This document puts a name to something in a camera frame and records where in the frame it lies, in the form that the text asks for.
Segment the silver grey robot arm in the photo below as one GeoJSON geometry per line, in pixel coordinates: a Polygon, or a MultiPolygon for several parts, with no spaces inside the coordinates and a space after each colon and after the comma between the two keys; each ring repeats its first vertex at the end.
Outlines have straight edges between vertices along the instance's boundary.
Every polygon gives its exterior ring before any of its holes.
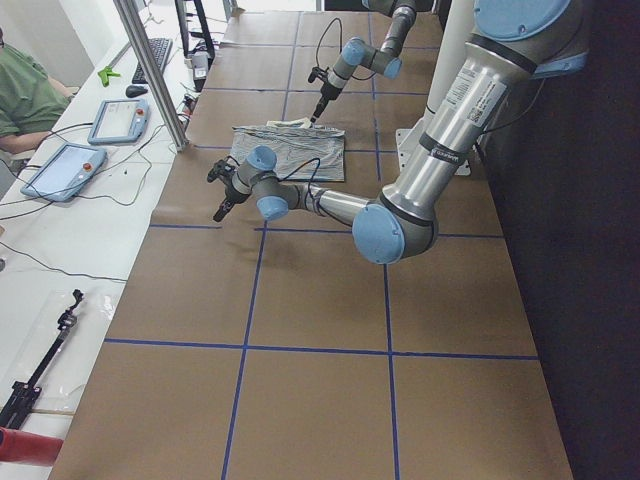
{"type": "Polygon", "coordinates": [[[585,65],[592,8],[589,1],[475,2],[459,71],[434,114],[423,121],[399,176],[377,197],[287,184],[276,176],[275,152],[259,146],[239,164],[221,160],[210,170],[209,180],[225,187],[214,220],[254,198],[268,221],[304,209],[348,225],[360,254],[376,264],[425,252],[437,238],[439,196],[510,90],[585,65]]]}
{"type": "Polygon", "coordinates": [[[406,37],[413,27],[418,8],[415,1],[362,1],[368,10],[381,13],[391,19],[390,27],[380,47],[367,44],[360,37],[351,38],[340,49],[331,67],[314,66],[308,82],[322,82],[320,99],[316,104],[310,122],[314,124],[331,101],[337,100],[358,67],[395,79],[401,69],[400,54],[406,37]]]}

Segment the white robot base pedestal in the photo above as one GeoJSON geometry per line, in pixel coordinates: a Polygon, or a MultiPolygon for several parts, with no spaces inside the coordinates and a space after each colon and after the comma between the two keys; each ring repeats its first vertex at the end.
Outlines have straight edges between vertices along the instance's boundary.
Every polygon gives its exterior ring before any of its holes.
{"type": "Polygon", "coordinates": [[[473,6],[472,0],[453,0],[451,3],[424,114],[411,129],[396,131],[400,170],[406,167],[421,134],[433,119],[466,59],[464,44],[475,25],[473,6]]]}

